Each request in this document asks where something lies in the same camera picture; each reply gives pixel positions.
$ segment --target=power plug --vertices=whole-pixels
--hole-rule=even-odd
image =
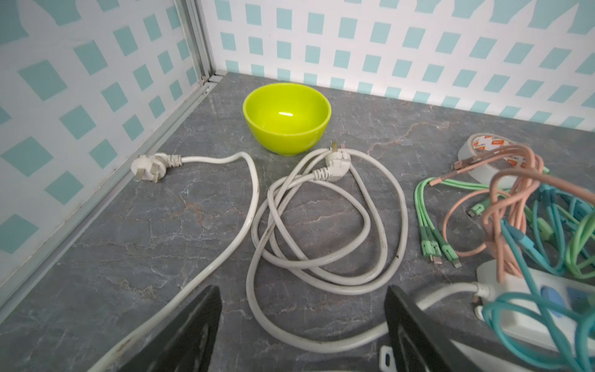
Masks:
[[[343,178],[351,167],[351,155],[346,151],[342,151],[343,148],[345,146],[341,145],[341,149],[337,150],[336,143],[333,143],[333,151],[324,158],[327,163],[327,181],[329,182],[336,182]]]
[[[130,170],[136,181],[147,180],[157,182],[165,175],[166,169],[182,165],[180,155],[167,155],[157,153],[155,155],[139,155],[132,161]]]

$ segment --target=gray countertop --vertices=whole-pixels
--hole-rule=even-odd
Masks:
[[[248,152],[256,163],[261,200],[303,155],[280,157],[252,137],[242,115],[244,97],[273,82],[228,74],[160,151],[225,157]],[[475,268],[490,256],[464,258],[463,267],[436,267],[421,257],[413,191],[419,181],[449,171],[469,135],[493,132],[528,143],[553,174],[595,189],[595,133],[509,120],[370,95],[317,88],[333,116],[315,146],[332,140],[367,152],[382,162],[405,191],[409,240],[403,263],[389,282],[420,296],[447,283],[475,280]],[[401,221],[389,181],[374,167],[355,161],[380,210],[394,255]],[[468,176],[462,180],[471,180]],[[339,181],[363,203],[349,176]],[[445,186],[427,189],[434,222],[464,193]],[[0,325],[0,365],[4,371],[85,371],[122,337],[163,307],[182,286],[234,238],[250,203],[251,186],[243,161],[229,165],[188,164],[159,183],[131,182]],[[309,257],[319,257],[351,241],[362,221],[348,201],[307,184],[294,197],[284,221]],[[458,211],[449,237],[460,250],[482,240],[477,220]],[[303,352],[269,336],[253,319],[245,280],[254,247],[247,237],[204,285],[221,289],[223,312],[211,371],[290,371],[350,368],[378,370],[378,350],[388,337],[350,352]],[[378,237],[327,268],[360,274],[375,261]],[[310,287],[286,270],[261,261],[256,295],[263,311],[283,329],[317,340],[353,336],[384,320],[386,286],[361,296],[340,296]],[[427,313],[449,337],[509,358],[493,332],[475,319],[471,296],[445,299]]]

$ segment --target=lime green bowl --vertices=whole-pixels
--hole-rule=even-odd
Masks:
[[[331,104],[322,93],[293,83],[261,86],[246,97],[243,111],[257,141],[284,156],[314,146],[331,118]]]

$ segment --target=masking tape roll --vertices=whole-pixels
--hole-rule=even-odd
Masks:
[[[479,151],[491,151],[512,143],[514,142],[508,138],[494,135],[492,133],[476,133],[471,135],[463,147],[461,147],[458,157],[459,160],[468,159],[476,156]],[[513,155],[504,158],[504,160],[513,168],[521,168],[525,162],[525,158],[519,155]],[[485,164],[469,171],[467,174],[473,177],[477,182],[489,185],[492,177],[494,177],[500,170],[501,169],[498,169],[491,164]],[[502,177],[500,182],[498,182],[498,187],[500,189],[510,189],[515,181],[516,177],[513,176]]]

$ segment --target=patterned wall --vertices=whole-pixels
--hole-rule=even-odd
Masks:
[[[174,0],[0,1],[0,285],[196,82]]]
[[[228,71],[595,129],[593,0],[201,0]]]

